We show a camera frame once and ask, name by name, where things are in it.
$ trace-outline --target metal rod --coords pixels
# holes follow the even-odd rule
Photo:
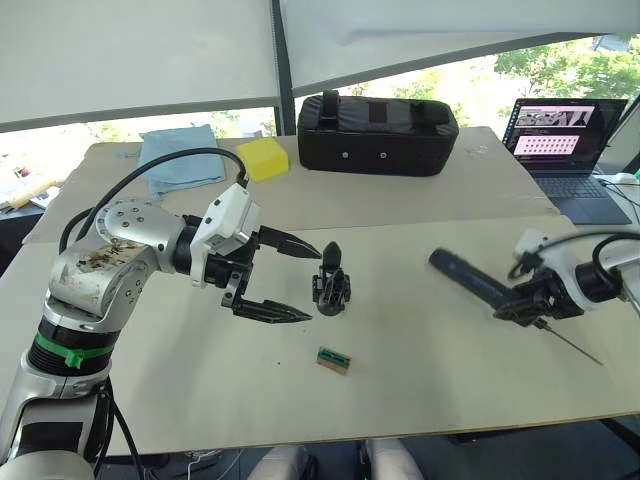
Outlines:
[[[587,357],[589,357],[591,360],[593,360],[594,362],[596,362],[598,365],[600,365],[601,367],[604,367],[604,363],[602,363],[600,360],[598,360],[596,357],[594,357],[593,355],[588,354],[587,352],[585,352],[584,350],[582,350],[579,346],[577,346],[575,343],[571,342],[570,340],[568,340],[567,338],[563,337],[562,335],[560,335],[558,332],[556,332],[553,328],[551,328],[549,325],[545,325],[544,327],[542,327],[544,330],[546,330],[547,332],[551,332],[553,333],[556,337],[558,337],[560,340],[568,343],[569,345],[571,345],[573,348],[575,348],[576,350],[578,350],[579,352],[581,352],[582,354],[586,355]]]

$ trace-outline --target laptop keyboard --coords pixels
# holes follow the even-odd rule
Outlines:
[[[536,183],[549,198],[603,198],[604,188],[593,177],[536,177]]]

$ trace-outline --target wires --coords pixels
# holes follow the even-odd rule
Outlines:
[[[624,230],[591,230],[588,232],[580,232],[580,233],[576,233],[566,237],[561,237],[547,244],[539,245],[535,252],[523,255],[522,258],[518,260],[513,267],[511,267],[511,270],[509,270],[508,278],[509,280],[515,280],[529,273],[530,270],[523,268],[525,266],[528,266],[525,264],[528,264],[530,261],[535,261],[536,260],[535,257],[540,252],[549,250],[550,248],[554,248],[554,247],[557,247],[558,245],[562,245],[563,243],[573,242],[575,240],[580,240],[587,237],[597,237],[602,235],[617,235],[617,234],[623,234],[623,233],[630,233],[630,232],[626,232]]]
[[[87,216],[87,219],[82,225],[80,232],[78,232],[78,236],[76,237],[76,240],[83,238],[87,234],[87,232],[89,231],[89,228],[91,228],[91,224],[93,223],[93,220],[95,220],[96,215],[98,214],[100,209],[104,207],[107,203],[109,203],[109,201],[111,201],[111,199],[115,197],[118,194],[118,192],[120,192],[120,190],[122,190],[129,183],[131,183],[132,180],[136,179],[146,171],[151,170],[153,167],[160,165],[162,163],[168,162],[170,160],[174,160],[180,157],[188,157],[189,155],[200,155],[205,153],[222,155],[223,157],[227,157],[230,160],[232,160],[240,170],[238,172],[238,175],[236,176],[236,182],[243,187],[247,186],[247,183],[248,183],[247,170],[245,169],[244,164],[242,163],[242,160],[240,160],[240,157],[238,157],[233,152],[230,152],[228,150],[223,150],[222,148],[203,147],[203,148],[190,148],[188,150],[180,150],[178,152],[169,153],[167,155],[163,155],[162,157],[158,157],[154,160],[151,160],[149,163],[145,163],[141,167],[136,168],[133,172],[131,172],[129,175],[127,175],[122,180],[120,180],[120,182],[118,182],[111,190],[109,190],[105,194],[105,196],[102,197],[100,201],[95,205],[95,207],[93,207],[89,212],[89,215]]]
[[[64,227],[64,230],[62,230],[62,234],[60,235],[60,241],[58,243],[58,254],[61,254],[67,249],[67,243],[69,243],[69,235],[71,235],[71,230],[73,230],[73,227],[75,227],[76,224],[80,222],[80,220],[89,215],[89,212],[91,212],[91,209],[87,208],[86,210],[81,211],[79,214],[69,220],[69,223],[67,223],[67,225]]]
[[[129,426],[122,415],[122,412],[118,408],[118,405],[115,402],[115,399],[112,399],[113,411],[118,420],[118,424],[120,425],[120,429],[122,430],[122,434],[124,435],[124,439],[127,441],[127,445],[129,446],[129,451],[131,452],[131,457],[133,458],[133,464],[138,471],[138,478],[140,480],[145,480],[144,469],[142,468],[142,461],[140,460],[140,455],[138,455],[138,449],[136,448],[136,444],[133,441],[133,436],[131,435],[131,431],[129,430]]]
[[[625,195],[625,193],[620,190],[620,187],[618,185],[626,185],[629,187],[640,187],[640,185],[636,184],[636,183],[621,183],[621,184],[617,184],[617,183],[612,183],[608,180],[604,180],[604,179],[599,179],[598,182],[600,182],[600,185],[602,185],[603,187],[605,187],[608,191],[610,191],[611,193],[615,193],[616,195],[618,195],[619,197],[624,198],[627,202],[629,202],[631,204],[631,208],[633,209],[633,214],[636,217],[636,220],[638,222],[638,226],[640,227],[640,217],[638,216],[638,211],[636,210],[636,207],[640,208],[640,203],[635,202],[633,200],[631,200],[628,196]]]
[[[619,277],[613,275],[611,272],[608,272],[602,266],[602,261],[600,259],[600,253],[602,252],[602,249],[604,249],[604,247],[606,247],[607,245],[609,245],[609,244],[611,244],[613,242],[620,241],[620,240],[638,240],[638,241],[640,241],[640,233],[636,233],[636,232],[620,232],[620,233],[612,235],[612,236],[610,236],[608,238],[605,238],[600,243],[598,243],[598,245],[596,245],[596,248],[593,249],[593,253],[591,255],[591,260],[593,261],[593,265],[595,266],[596,271],[598,272],[600,277],[605,282],[608,282],[609,285],[612,286],[612,287],[619,287],[620,286],[620,279],[619,279]]]
[[[111,385],[111,378],[107,377],[105,382],[105,394],[109,399],[109,412],[107,414],[107,428],[105,431],[104,442],[102,443],[102,449],[96,460],[96,464],[93,466],[93,476],[98,478],[100,468],[104,463],[104,458],[107,456],[107,450],[109,450],[109,444],[111,443],[111,435],[113,434],[113,419],[115,416],[115,409],[113,408],[113,386]]]
[[[231,462],[231,465],[229,465],[229,466],[227,467],[227,469],[226,469],[224,472],[222,472],[218,478],[216,478],[216,480],[222,480],[222,479],[227,475],[227,473],[229,473],[229,472],[231,471],[231,469],[233,468],[233,466],[234,466],[236,463],[238,463],[238,460],[240,460],[240,456],[241,456],[243,453],[244,453],[244,448],[238,452],[238,455],[236,455],[236,458],[234,458],[234,459],[233,459],[233,462]]]
[[[222,452],[221,449],[215,449],[215,450],[211,450],[210,452],[205,452],[202,453],[200,455],[196,455],[196,459],[192,462],[189,462],[189,465],[187,465],[187,480],[191,480],[191,466],[192,465],[197,465],[198,463],[200,463],[202,461],[203,458],[208,458],[208,457],[213,457],[214,455],[218,455],[220,452]]]
[[[197,457],[196,460],[194,460],[193,462],[190,462],[189,465],[187,465],[187,474],[186,474],[187,480],[191,480],[191,474],[192,473],[199,472],[201,470],[206,470],[206,469],[208,469],[208,468],[213,466],[213,465],[209,465],[209,466],[206,466],[206,467],[204,467],[204,468],[202,468],[200,470],[195,470],[195,469],[191,470],[191,467],[193,465],[197,465],[198,463],[200,463],[203,458],[212,457],[212,456],[217,455],[217,454],[219,454],[221,452],[222,452],[221,449],[216,449],[216,450],[211,450],[210,452],[203,453],[201,455],[197,455],[196,456]],[[231,469],[235,466],[235,464],[238,463],[238,460],[240,460],[240,456],[243,453],[244,453],[244,448],[238,452],[238,454],[233,459],[233,461],[229,464],[229,466],[225,469],[225,471],[220,474],[220,476],[216,480],[222,480],[227,475],[227,473],[229,473],[231,471]]]

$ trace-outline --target window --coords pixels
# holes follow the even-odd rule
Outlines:
[[[144,132],[206,124],[211,125],[216,138],[276,134],[273,108],[127,118],[0,133],[0,191],[2,180],[13,177],[13,170],[20,168],[64,181],[94,143],[139,142],[139,134]]]
[[[502,138],[519,97],[624,98],[640,94],[640,35],[584,38],[473,58],[338,89],[342,95],[448,103],[461,126]],[[298,99],[299,108],[302,99]]]

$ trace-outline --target floor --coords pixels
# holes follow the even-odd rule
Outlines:
[[[640,416],[618,419],[640,433]],[[580,422],[520,430],[473,443],[457,444],[450,437],[420,436],[403,440],[427,480],[632,480],[640,479],[640,452],[614,436],[600,422]],[[307,446],[319,463],[319,480],[352,480],[356,465],[355,442]],[[238,450],[217,459],[203,460],[193,480],[244,480],[268,449],[247,449],[230,467]],[[149,473],[149,480],[186,479],[189,459],[171,455],[164,468]],[[100,480],[135,480],[130,466],[108,465]]]

